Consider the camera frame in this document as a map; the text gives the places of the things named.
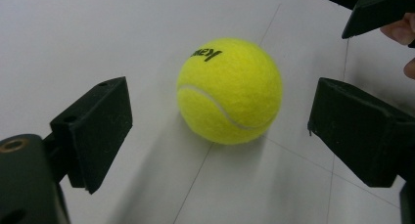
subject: hand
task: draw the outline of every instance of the hand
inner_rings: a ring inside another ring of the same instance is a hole
[[[409,45],[415,40],[415,13],[406,13],[401,21],[381,27],[381,31],[401,45]],[[415,59],[405,66],[403,72],[415,79]]]

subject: tennis ball seam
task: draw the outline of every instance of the tennis ball seam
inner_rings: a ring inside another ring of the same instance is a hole
[[[253,129],[258,129],[261,128],[267,124],[269,124],[270,121],[273,121],[273,119],[275,118],[276,114],[273,115],[272,117],[270,117],[270,119],[268,119],[266,122],[264,122],[263,124],[259,125],[259,126],[246,126],[243,124],[240,124],[238,122],[236,122],[230,115],[229,113],[221,106],[219,105],[219,103],[217,103],[217,101],[207,92],[205,92],[203,89],[198,88],[197,86],[191,85],[191,84],[184,84],[181,85],[178,89],[177,92],[179,92],[182,89],[190,89],[193,90],[201,95],[203,95],[204,97],[208,98],[209,100],[211,100],[216,107],[220,110],[220,112],[222,112],[222,114],[225,116],[226,119],[229,120],[229,122],[231,122],[233,125],[235,125],[236,127],[240,128],[240,129],[244,129],[244,130],[253,130]]]

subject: white surface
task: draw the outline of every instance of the white surface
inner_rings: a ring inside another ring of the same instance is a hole
[[[306,130],[321,76],[414,114],[413,50],[377,30],[347,43],[349,14],[326,0],[0,0],[0,138],[45,137],[92,86],[126,76],[134,126],[96,194],[62,182],[72,223],[399,223],[403,181],[365,187]],[[285,90],[267,134],[229,148],[175,103],[181,65],[223,36],[260,44]]]

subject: tennis ball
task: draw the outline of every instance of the tennis ball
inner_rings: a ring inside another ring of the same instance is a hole
[[[223,145],[263,134],[282,99],[280,73],[257,45],[220,38],[201,46],[183,65],[177,102],[189,127]]]

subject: yellow tennis ball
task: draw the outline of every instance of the yellow tennis ball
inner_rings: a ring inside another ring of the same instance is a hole
[[[271,57],[236,38],[215,39],[200,47],[177,80],[178,106],[189,127],[224,145],[263,134],[281,99],[282,81]]]

